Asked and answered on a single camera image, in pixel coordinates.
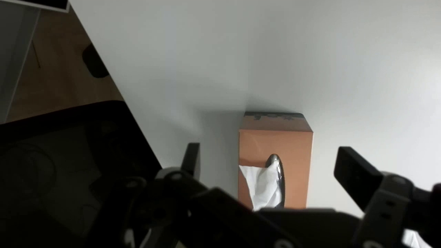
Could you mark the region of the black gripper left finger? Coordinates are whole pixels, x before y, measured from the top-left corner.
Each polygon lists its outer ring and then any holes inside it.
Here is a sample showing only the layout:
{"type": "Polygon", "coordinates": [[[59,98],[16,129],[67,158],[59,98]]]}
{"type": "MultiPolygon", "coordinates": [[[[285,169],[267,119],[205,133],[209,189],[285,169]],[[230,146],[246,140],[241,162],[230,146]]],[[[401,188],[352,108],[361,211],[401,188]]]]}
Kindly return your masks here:
{"type": "Polygon", "coordinates": [[[181,160],[180,170],[197,178],[199,175],[199,145],[188,144],[181,160]]]}

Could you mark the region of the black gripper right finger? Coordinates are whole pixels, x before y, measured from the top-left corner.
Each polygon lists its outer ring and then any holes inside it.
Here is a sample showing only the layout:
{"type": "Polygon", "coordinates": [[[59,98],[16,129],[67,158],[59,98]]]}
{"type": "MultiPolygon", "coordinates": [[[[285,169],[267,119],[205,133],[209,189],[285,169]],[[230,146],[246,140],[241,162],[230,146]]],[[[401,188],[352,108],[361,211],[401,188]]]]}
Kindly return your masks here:
{"type": "Polygon", "coordinates": [[[337,149],[333,178],[363,213],[384,208],[384,199],[376,196],[383,174],[352,148],[340,146],[337,149]]]}

